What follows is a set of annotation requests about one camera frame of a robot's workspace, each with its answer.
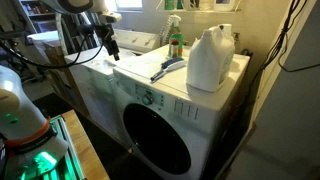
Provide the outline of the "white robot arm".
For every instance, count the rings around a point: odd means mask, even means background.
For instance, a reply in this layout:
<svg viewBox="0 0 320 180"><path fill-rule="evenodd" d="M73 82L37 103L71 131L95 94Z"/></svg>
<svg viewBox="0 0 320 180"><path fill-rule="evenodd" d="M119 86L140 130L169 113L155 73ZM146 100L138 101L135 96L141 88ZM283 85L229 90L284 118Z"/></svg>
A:
<svg viewBox="0 0 320 180"><path fill-rule="evenodd" d="M105 0L41 1L61 14L96 13L98 22L90 30L97 33L110 55L119 58L112 24L121 16L110 12ZM69 143L26 96L19 75L4 66L0 67L0 99L0 133L9 151L4 179L37 180L51 173L67 154Z"/></svg>

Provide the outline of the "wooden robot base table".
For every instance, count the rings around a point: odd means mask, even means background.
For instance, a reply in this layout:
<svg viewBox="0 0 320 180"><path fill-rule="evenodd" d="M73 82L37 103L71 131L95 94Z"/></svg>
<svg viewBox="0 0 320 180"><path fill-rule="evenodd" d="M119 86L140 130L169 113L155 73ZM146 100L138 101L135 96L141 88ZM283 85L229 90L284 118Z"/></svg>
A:
<svg viewBox="0 0 320 180"><path fill-rule="evenodd" d="M110 180L74 110L53 117L51 124L69 143L65 157L51 173L54 180Z"/></svg>

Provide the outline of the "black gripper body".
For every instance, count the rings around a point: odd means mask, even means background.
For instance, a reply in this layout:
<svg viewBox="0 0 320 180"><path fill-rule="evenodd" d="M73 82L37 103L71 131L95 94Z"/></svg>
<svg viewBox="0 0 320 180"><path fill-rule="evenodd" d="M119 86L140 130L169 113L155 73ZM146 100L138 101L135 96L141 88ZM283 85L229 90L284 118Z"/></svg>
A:
<svg viewBox="0 0 320 180"><path fill-rule="evenodd" d="M102 40L102 44L107 49L108 54L113 56L115 61L118 61L120 59L119 49L116 40L113 38L114 31L112 25L96 25L95 32Z"/></svg>

